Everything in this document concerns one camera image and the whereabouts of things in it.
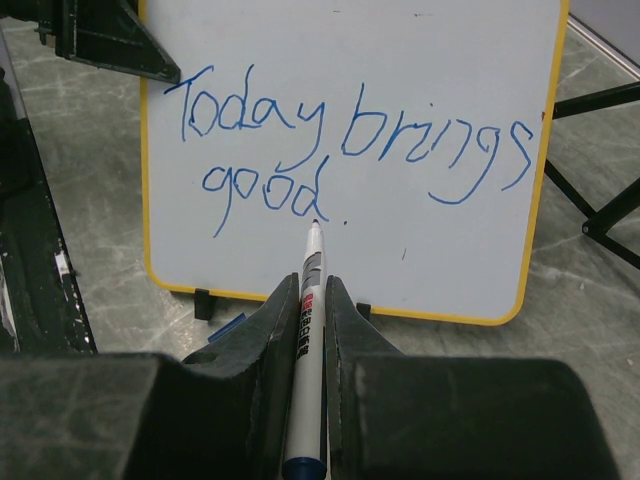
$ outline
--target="word today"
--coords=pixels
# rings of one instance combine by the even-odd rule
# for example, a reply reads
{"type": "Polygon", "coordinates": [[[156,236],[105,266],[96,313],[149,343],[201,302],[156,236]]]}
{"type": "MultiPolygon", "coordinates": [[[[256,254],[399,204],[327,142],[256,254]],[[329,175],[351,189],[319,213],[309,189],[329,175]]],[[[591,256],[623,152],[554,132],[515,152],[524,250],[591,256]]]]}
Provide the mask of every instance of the word today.
{"type": "MultiPolygon", "coordinates": [[[[226,197],[221,197],[225,199],[226,205],[214,237],[217,237],[226,225],[234,199],[248,200],[254,194],[258,184],[261,185],[262,199],[268,209],[281,210],[288,205],[291,213],[299,217],[307,215],[313,209],[315,216],[329,222],[329,218],[322,213],[319,207],[319,198],[320,175],[330,157],[322,154],[316,156],[323,140],[328,106],[325,101],[311,106],[300,102],[295,112],[283,112],[275,98],[253,95],[252,74],[254,68],[255,65],[250,65],[247,68],[243,86],[239,89],[240,92],[225,98],[198,87],[199,80],[214,75],[215,67],[213,65],[203,68],[192,77],[164,92],[165,95],[175,92],[181,92],[183,95],[180,122],[180,137],[183,142],[188,142],[192,138],[202,139],[216,131],[246,131],[246,134],[250,135],[252,131],[265,127],[289,130],[312,129],[314,134],[311,137],[305,136],[305,138],[312,138],[312,140],[300,157],[293,158],[286,163],[281,160],[266,174],[243,166],[221,165],[203,172],[201,186],[205,191],[226,193],[226,197]],[[296,183],[296,179],[292,175],[296,171],[300,171],[300,167],[307,162],[314,161],[318,162],[314,184],[310,186],[302,182],[296,183]]],[[[468,185],[466,192],[457,197],[447,198],[430,190],[427,190],[426,193],[433,201],[443,205],[460,205],[473,196],[494,165],[502,142],[503,130],[501,128],[490,125],[477,127],[462,118],[449,119],[444,125],[438,127],[434,126],[433,122],[409,122],[405,119],[405,110],[399,112],[395,126],[391,127],[389,114],[368,110],[367,108],[370,107],[365,107],[365,99],[366,84],[363,82],[357,92],[351,121],[340,144],[343,157],[359,157],[366,153],[375,152],[377,161],[382,162],[394,149],[400,136],[409,132],[417,132],[419,139],[416,143],[406,152],[396,152],[396,154],[400,153],[400,156],[404,156],[404,161],[407,164],[418,164],[436,152],[443,140],[451,136],[459,141],[460,145],[453,158],[449,160],[449,169],[462,168],[464,162],[461,160],[472,149],[479,149],[482,154],[485,154],[484,168],[477,178],[468,185]],[[368,134],[362,135],[361,129],[360,134],[356,136],[354,130],[358,129],[361,122],[367,125],[368,134]]],[[[501,188],[501,191],[507,191],[520,183],[532,165],[525,145],[534,145],[533,132],[523,122],[515,120],[508,129],[508,135],[510,141],[514,142],[522,154],[522,169],[511,182],[501,188]]],[[[464,176],[464,180],[468,181],[468,176],[464,176]]]]}

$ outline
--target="concrete floor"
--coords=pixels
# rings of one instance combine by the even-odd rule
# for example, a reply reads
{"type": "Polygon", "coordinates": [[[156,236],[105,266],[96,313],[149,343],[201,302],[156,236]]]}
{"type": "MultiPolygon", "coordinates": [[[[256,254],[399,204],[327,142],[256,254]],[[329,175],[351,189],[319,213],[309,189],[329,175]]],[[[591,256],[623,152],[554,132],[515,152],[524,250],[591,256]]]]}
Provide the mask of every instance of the concrete floor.
{"type": "MultiPolygon", "coordinates": [[[[138,81],[56,58],[33,26],[2,21],[99,349],[183,358],[250,302],[193,319],[189,297],[143,265],[138,81]]],[[[558,99],[633,79],[575,33],[558,99]]],[[[555,121],[549,158],[595,208],[640,176],[640,104],[555,121]]],[[[640,272],[583,237],[583,217],[545,181],[524,308],[498,328],[376,317],[408,354],[541,356],[585,382],[623,477],[640,479],[640,272]]],[[[640,216],[613,236],[640,251],[640,216]]]]}

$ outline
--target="whiteboard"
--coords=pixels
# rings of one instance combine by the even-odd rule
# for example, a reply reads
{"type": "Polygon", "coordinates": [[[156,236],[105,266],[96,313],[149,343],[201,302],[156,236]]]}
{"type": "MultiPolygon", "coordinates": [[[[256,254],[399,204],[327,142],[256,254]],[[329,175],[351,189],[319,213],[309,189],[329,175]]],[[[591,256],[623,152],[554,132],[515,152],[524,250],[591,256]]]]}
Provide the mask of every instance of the whiteboard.
{"type": "Polygon", "coordinates": [[[317,218],[329,273],[376,313],[518,312],[566,1],[145,7],[183,72],[142,84],[156,283],[264,299],[301,269],[317,218]]]}

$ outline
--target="yellow edge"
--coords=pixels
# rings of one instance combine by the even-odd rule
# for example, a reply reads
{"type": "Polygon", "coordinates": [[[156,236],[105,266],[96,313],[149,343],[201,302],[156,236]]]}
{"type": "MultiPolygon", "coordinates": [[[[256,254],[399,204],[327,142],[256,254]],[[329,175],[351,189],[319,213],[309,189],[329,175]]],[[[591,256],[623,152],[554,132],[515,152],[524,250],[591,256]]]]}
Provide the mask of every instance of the yellow edge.
{"type": "MultiPolygon", "coordinates": [[[[536,178],[533,187],[533,199],[531,211],[529,212],[529,225],[527,227],[527,238],[525,241],[524,254],[522,256],[522,267],[520,269],[520,284],[516,303],[507,315],[497,320],[491,320],[481,317],[463,317],[458,315],[442,315],[437,313],[418,312],[414,310],[401,310],[395,308],[372,307],[371,311],[380,315],[391,315],[396,317],[410,317],[422,320],[440,320],[445,322],[466,323],[484,326],[498,326],[507,323],[513,319],[524,302],[524,294],[527,286],[527,276],[529,273],[529,263],[531,261],[531,250],[533,247],[533,235],[535,233],[536,219],[538,217],[538,206],[540,204],[540,195],[542,193],[542,180],[544,178],[544,163],[547,159],[547,148],[551,136],[551,122],[553,120],[553,108],[556,99],[556,86],[560,75],[560,66],[562,64],[562,52],[564,48],[564,39],[567,30],[567,21],[569,19],[569,0],[558,0],[561,3],[560,18],[558,20],[558,33],[556,36],[555,51],[553,54],[553,65],[551,68],[551,78],[549,79],[549,89],[547,96],[547,105],[545,110],[544,122],[542,125],[542,136],[540,140],[540,153],[538,155],[538,163],[536,170],[536,178]]],[[[139,15],[144,21],[146,19],[146,0],[141,0],[139,4],[139,15]]],[[[193,293],[196,287],[185,287],[181,285],[171,285],[161,281],[151,268],[151,235],[149,222],[149,138],[147,126],[147,79],[140,80],[140,136],[141,136],[141,157],[142,157],[142,202],[143,202],[143,222],[144,222],[144,263],[147,274],[154,283],[159,287],[174,292],[193,293]]],[[[215,296],[237,298],[242,300],[265,301],[268,295],[255,293],[235,292],[231,290],[210,290],[215,296]]]]}

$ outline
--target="white marker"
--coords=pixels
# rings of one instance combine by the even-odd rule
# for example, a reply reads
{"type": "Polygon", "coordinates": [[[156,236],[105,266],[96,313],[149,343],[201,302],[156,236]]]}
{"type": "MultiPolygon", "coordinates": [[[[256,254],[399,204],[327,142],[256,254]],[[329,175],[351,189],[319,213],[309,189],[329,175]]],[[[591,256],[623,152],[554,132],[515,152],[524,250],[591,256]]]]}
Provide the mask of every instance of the white marker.
{"type": "Polygon", "coordinates": [[[327,413],[323,405],[326,287],[322,230],[314,220],[302,273],[302,313],[282,464],[285,480],[323,480],[327,474],[327,413]]]}

